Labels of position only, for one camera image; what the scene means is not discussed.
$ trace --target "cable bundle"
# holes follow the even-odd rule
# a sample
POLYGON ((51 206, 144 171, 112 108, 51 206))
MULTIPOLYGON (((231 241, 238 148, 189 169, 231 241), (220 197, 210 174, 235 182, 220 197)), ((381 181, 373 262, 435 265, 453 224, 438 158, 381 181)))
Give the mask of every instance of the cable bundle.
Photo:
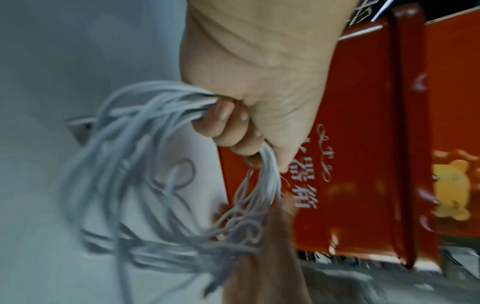
POLYGON ((191 277, 151 303, 209 273, 211 283, 204 296, 222 285, 243 254, 256 254, 262 240, 262 224, 270 205, 280 195, 280 174, 275 155, 264 144, 260 154, 264 166, 249 194, 250 170, 238 188, 233 207, 210 228, 201 227, 190 205, 178 194, 195 178, 195 166, 184 159, 169 170, 164 182, 156 178, 168 138, 192 120, 200 119, 217 97, 194 86, 166 82, 144 82, 124 87, 110 95, 97 115, 88 145, 71 159, 60 179, 63 217, 83 248, 94 254, 115 255, 116 272, 124 304, 133 303, 127 263, 163 273, 189 273, 191 277), (141 106, 120 106, 125 100, 149 99, 141 106), (191 177, 178 184, 180 166, 187 164, 191 177), (140 238, 125 223, 126 194, 135 203, 158 237, 140 238), (152 212, 156 198, 166 223, 152 212), (99 202, 109 235, 84 228, 88 209, 99 202), (189 216, 187 227, 173 206, 180 204, 189 216))

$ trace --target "cartoon bear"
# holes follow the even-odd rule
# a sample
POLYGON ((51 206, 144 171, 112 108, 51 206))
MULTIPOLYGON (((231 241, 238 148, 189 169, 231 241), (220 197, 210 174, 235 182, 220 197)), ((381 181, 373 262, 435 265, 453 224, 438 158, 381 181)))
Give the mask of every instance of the cartoon bear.
POLYGON ((470 201, 470 180, 465 172, 469 163, 454 160, 448 165, 433 165, 435 196, 440 205, 434 212, 437 217, 452 217, 458 221, 470 218, 467 206, 470 201))

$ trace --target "white wall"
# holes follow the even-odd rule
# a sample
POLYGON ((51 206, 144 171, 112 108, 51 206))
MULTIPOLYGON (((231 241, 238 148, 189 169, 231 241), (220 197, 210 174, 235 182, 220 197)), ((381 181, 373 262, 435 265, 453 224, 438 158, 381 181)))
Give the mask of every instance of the white wall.
MULTIPOLYGON (((113 259, 81 253, 57 212, 55 179, 79 149, 64 119, 94 113, 123 85, 178 80, 185 8, 182 0, 0 2, 0 303, 119 302, 113 259)), ((206 221, 209 204, 225 199, 216 149, 191 129, 174 146, 207 177, 186 193, 206 221)), ((138 303, 183 278, 131 273, 138 303)), ((171 302, 205 302, 206 283, 171 302)))

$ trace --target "gray cable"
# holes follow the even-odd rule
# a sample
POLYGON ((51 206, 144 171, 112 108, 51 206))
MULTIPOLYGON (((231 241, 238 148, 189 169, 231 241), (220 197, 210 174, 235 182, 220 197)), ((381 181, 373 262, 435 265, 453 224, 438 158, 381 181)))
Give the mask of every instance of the gray cable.
POLYGON ((115 256, 124 304, 134 302, 127 263, 163 273, 191 274, 187 281, 150 302, 158 303, 203 273, 212 277, 203 293, 207 296, 225 282, 241 255, 258 253, 263 221, 273 200, 280 197, 280 174, 268 144, 260 151, 263 168, 256 187, 249 194, 250 170, 235 194, 232 209, 210 228, 200 226, 190 205, 178 194, 195 178, 191 160, 172 166, 165 182, 155 178, 154 168, 158 168, 168 138, 192 120, 200 119, 216 101, 212 93, 183 83, 151 81, 124 87, 102 104, 88 145, 64 169, 59 187, 62 216, 84 250, 115 256), (123 101, 146 99, 141 106, 121 106, 123 101), (189 165, 191 177, 177 184, 183 164, 189 165), (129 191, 134 193, 158 241, 140 238, 123 222, 129 191), (152 213, 147 200, 152 195, 166 223, 152 213), (85 216, 94 202, 101 206, 109 235, 84 228, 85 216), (175 203, 187 211, 193 229, 174 212, 175 203))

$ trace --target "hand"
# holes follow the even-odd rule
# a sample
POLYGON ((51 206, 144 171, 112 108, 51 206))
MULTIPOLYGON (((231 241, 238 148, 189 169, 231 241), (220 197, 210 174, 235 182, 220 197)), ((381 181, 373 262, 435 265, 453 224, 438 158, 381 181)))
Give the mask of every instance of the hand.
POLYGON ((357 0, 190 0, 185 82, 222 98, 200 134, 261 164, 266 139, 286 172, 317 115, 330 60, 357 0))
POLYGON ((297 209, 288 196, 271 211, 258 256, 243 256, 223 287, 223 304, 311 303, 292 240, 297 209))

